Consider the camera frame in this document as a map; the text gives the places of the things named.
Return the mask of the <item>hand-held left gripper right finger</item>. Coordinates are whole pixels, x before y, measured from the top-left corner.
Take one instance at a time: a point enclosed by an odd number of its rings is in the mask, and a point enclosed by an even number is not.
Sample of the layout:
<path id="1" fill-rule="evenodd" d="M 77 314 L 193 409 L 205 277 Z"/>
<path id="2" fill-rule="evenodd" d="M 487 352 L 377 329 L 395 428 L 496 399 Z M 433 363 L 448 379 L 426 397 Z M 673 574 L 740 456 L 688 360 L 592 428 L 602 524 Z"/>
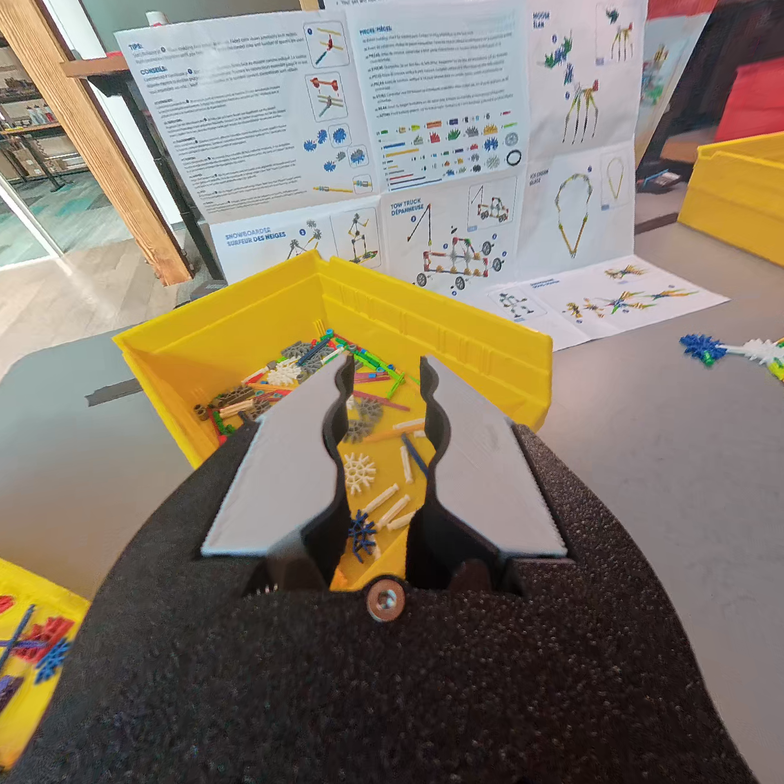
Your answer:
<path id="1" fill-rule="evenodd" d="M 422 590 L 523 590 L 520 561 L 568 559 L 554 507 L 513 421 L 433 355 L 420 359 L 435 448 L 408 525 L 405 579 Z"/>

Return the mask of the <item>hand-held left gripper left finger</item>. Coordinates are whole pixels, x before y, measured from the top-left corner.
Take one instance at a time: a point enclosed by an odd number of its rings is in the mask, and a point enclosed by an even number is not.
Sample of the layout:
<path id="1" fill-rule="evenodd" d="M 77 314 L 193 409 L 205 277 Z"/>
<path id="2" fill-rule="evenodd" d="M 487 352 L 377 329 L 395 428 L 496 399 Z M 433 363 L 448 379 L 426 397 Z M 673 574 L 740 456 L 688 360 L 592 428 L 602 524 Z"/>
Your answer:
<path id="1" fill-rule="evenodd" d="M 257 558 L 270 589 L 329 589 L 350 527 L 337 446 L 353 386 L 342 354 L 263 416 L 201 556 Z"/>

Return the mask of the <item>pile of toy pieces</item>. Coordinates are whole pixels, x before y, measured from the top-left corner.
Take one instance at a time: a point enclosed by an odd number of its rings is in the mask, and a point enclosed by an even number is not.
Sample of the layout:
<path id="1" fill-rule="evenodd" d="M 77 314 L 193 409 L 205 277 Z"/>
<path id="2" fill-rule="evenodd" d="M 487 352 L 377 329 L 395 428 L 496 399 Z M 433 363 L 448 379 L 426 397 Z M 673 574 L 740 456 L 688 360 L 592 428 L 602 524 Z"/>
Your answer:
<path id="1" fill-rule="evenodd" d="M 43 711 L 71 651 L 73 619 L 22 596 L 1 598 L 1 715 L 10 724 Z"/>
<path id="2" fill-rule="evenodd" d="M 244 400 L 220 405 L 212 413 L 220 418 L 223 414 L 255 414 L 235 433 L 250 436 L 251 442 L 265 414 L 342 354 L 354 361 L 354 386 L 347 399 L 347 434 L 337 446 L 350 510 L 343 555 L 348 550 L 364 569 L 366 561 L 373 563 L 380 558 L 375 554 L 380 549 L 377 534 L 387 531 L 391 524 L 392 535 L 385 534 L 383 544 L 396 543 L 424 499 L 423 484 L 416 483 L 415 475 L 422 476 L 426 465 L 421 453 L 412 456 L 405 443 L 408 436 L 424 436 L 425 404 L 418 381 L 407 384 L 403 367 L 383 361 L 378 354 L 328 328 L 310 342 L 298 341 L 287 347 L 278 361 L 249 377 L 243 386 L 247 393 Z"/>

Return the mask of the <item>yellow plastic bin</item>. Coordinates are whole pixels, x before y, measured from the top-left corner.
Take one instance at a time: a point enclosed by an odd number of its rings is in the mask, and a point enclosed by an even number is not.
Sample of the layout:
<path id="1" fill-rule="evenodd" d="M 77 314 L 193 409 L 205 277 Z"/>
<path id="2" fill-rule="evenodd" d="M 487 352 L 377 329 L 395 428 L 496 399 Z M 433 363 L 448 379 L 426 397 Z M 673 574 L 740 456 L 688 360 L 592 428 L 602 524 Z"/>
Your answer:
<path id="1" fill-rule="evenodd" d="M 198 468 L 215 452 L 227 451 L 232 441 L 245 438 L 249 444 L 251 439 L 235 433 L 255 414 L 220 418 L 212 411 L 244 400 L 250 376 L 278 361 L 287 347 L 310 342 L 328 328 L 403 367 L 407 384 L 418 381 L 420 395 L 420 359 L 435 356 L 500 408 L 517 431 L 518 424 L 539 426 L 550 405 L 551 338 L 348 262 L 323 261 L 317 252 L 133 328 L 116 342 L 177 445 Z M 421 453 L 427 469 L 435 448 L 425 430 L 424 436 L 416 433 L 405 443 L 412 456 Z M 415 475 L 416 483 L 423 484 L 423 502 L 426 469 Z M 375 554 L 380 558 L 366 561 L 364 569 L 346 550 L 328 590 L 354 593 L 373 586 L 381 614 L 392 615 L 390 607 L 401 605 L 401 588 L 407 583 L 412 519 L 396 543 L 383 544 L 384 535 L 392 535 L 391 524 L 377 534 L 380 549 Z M 245 591 L 254 597 L 325 591 L 263 587 L 258 558 L 202 557 L 203 540 L 196 545 L 203 562 L 253 561 Z"/>
<path id="2" fill-rule="evenodd" d="M 26 569 L 5 560 L 1 560 L 1 598 L 3 593 L 22 596 L 36 604 L 44 605 L 47 609 L 54 611 L 57 614 L 65 615 L 68 618 L 73 619 L 75 628 L 72 638 L 72 650 L 74 639 L 91 606 L 89 600 L 63 586 L 57 585 L 42 576 L 28 572 Z M 44 705 L 43 711 L 33 713 L 30 717 L 24 717 L 21 722 L 16 722 L 14 724 L 6 723 L 2 721 L 1 715 L 2 775 L 9 773 L 17 760 L 21 757 L 41 722 L 52 698 L 53 694 L 50 700 Z"/>
<path id="3" fill-rule="evenodd" d="M 678 222 L 783 266 L 783 132 L 698 147 Z"/>

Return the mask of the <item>blue snowflake connector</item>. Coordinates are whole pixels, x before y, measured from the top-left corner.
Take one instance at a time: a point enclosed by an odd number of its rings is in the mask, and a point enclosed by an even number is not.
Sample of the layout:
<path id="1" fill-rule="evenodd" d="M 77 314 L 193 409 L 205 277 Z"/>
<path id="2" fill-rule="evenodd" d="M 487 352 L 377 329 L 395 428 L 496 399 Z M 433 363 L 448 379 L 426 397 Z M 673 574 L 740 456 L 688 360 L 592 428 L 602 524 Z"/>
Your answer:
<path id="1" fill-rule="evenodd" d="M 705 334 L 689 334 L 682 336 L 679 339 L 679 343 L 684 348 L 684 354 L 695 358 L 701 364 L 702 355 L 706 351 L 713 353 L 717 359 L 716 362 L 728 353 L 728 348 L 724 344 Z"/>

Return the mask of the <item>multicoloured construction toy model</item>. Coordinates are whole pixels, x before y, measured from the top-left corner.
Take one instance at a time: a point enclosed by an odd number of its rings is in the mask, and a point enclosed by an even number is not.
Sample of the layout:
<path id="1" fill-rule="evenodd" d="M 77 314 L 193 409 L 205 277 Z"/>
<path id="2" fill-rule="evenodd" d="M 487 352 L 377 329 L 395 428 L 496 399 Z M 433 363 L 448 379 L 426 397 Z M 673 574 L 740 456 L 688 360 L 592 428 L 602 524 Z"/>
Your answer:
<path id="1" fill-rule="evenodd" d="M 750 339 L 741 346 L 721 344 L 728 355 L 740 356 L 757 363 L 783 383 L 783 339 Z"/>

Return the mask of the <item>grey desk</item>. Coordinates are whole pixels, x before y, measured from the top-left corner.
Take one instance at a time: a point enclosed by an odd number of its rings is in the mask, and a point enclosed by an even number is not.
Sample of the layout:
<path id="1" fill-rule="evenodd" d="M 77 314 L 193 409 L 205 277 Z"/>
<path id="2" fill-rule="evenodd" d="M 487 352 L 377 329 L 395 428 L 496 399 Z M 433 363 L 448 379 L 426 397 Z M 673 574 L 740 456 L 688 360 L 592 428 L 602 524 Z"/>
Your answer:
<path id="1" fill-rule="evenodd" d="M 782 269 L 674 223 L 637 254 L 729 303 L 554 356 L 539 435 L 612 510 L 681 616 L 711 695 L 760 782 L 782 782 L 782 385 L 679 338 L 782 337 Z M 91 598 L 191 468 L 112 338 L 35 269 L 5 274 L 42 311 L 2 334 L 2 558 Z"/>

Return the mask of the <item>wooden beam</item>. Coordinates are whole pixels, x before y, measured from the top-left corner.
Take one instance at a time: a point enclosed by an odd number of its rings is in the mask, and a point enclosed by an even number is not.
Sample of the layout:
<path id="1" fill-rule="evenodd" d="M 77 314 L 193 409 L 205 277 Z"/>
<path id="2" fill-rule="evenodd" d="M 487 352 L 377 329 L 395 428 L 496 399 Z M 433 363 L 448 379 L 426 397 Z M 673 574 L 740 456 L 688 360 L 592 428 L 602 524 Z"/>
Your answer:
<path id="1" fill-rule="evenodd" d="M 71 54 L 43 3 L 2 1 L 1 29 L 158 280 L 164 286 L 191 280 L 179 243 L 93 91 L 67 75 Z"/>

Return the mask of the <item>white instruction sheet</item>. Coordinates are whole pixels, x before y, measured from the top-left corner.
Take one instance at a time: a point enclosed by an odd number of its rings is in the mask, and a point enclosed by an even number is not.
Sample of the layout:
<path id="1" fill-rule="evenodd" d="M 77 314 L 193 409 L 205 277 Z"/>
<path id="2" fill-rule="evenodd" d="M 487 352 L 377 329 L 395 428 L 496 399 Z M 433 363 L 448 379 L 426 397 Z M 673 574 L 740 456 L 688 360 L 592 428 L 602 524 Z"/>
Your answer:
<path id="1" fill-rule="evenodd" d="M 115 34 L 228 283 L 316 250 L 550 334 L 726 303 L 634 252 L 648 2 L 323 2 Z"/>

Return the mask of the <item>background shelving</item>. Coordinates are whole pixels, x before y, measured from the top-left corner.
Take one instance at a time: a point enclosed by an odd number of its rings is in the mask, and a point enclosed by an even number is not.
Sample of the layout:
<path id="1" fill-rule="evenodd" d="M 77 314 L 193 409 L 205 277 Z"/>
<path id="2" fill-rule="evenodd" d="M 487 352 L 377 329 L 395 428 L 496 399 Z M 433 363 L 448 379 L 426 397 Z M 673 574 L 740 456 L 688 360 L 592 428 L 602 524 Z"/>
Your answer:
<path id="1" fill-rule="evenodd" d="M 51 189 L 66 176 L 89 171 L 7 40 L 1 38 L 2 174 L 12 183 L 47 180 Z"/>

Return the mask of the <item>red plastic sheet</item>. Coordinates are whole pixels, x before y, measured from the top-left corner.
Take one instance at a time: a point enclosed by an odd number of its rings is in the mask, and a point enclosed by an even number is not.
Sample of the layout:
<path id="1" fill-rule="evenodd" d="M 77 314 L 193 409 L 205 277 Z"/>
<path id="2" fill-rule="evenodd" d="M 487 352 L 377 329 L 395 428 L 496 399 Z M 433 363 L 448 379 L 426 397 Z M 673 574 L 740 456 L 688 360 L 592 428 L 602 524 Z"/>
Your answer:
<path id="1" fill-rule="evenodd" d="M 713 141 L 783 131 L 783 58 L 739 66 Z"/>

